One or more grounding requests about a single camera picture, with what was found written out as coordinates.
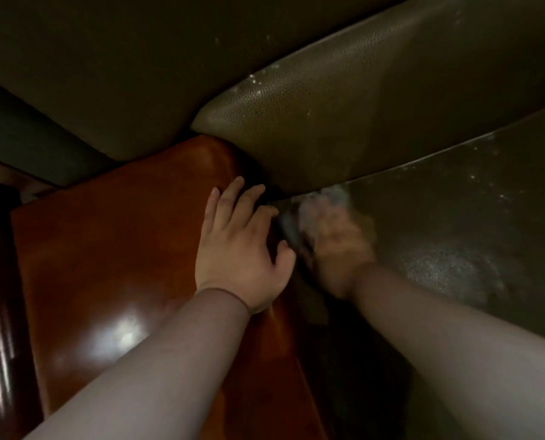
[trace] skin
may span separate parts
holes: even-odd
[[[196,438],[237,353],[250,315],[285,288],[295,264],[286,242],[266,249],[274,207],[235,200],[236,179],[207,201],[195,265],[197,290],[163,328],[79,392],[28,440]],[[419,288],[380,266],[346,208],[303,204],[304,254],[319,283],[348,300],[421,373],[467,433],[545,439],[545,340]]]

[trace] person's left hand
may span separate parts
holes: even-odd
[[[249,188],[234,206],[243,185],[244,179],[238,177],[221,197],[214,188],[207,199],[195,282],[197,291],[222,288],[246,303],[251,313],[257,313],[286,287],[296,255],[283,240],[278,244],[276,263],[272,263],[266,240],[278,210],[262,205],[254,212],[264,185]]]

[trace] person's left arm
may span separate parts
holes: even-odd
[[[196,438],[239,348],[250,315],[289,281],[295,253],[266,248],[274,207],[254,203],[236,179],[205,210],[197,253],[198,292],[159,331],[79,392],[27,440],[179,440]]]

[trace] glossy wooden floor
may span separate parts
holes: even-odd
[[[197,137],[14,211],[45,416],[193,295],[205,201],[240,172]],[[324,438],[282,302],[253,318],[202,437]]]

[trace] blurry hand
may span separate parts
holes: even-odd
[[[347,207],[323,195],[305,199],[299,226],[313,249],[305,261],[320,285],[339,299],[349,299],[360,269],[376,263],[376,256]]]
[[[271,261],[266,240],[275,207],[254,204],[265,190],[256,185],[245,191],[235,205],[244,179],[238,177],[220,193],[211,191],[201,242],[195,261],[197,290],[222,288],[236,295],[252,313],[264,310],[286,287],[295,252],[285,241],[278,244],[276,263]]]

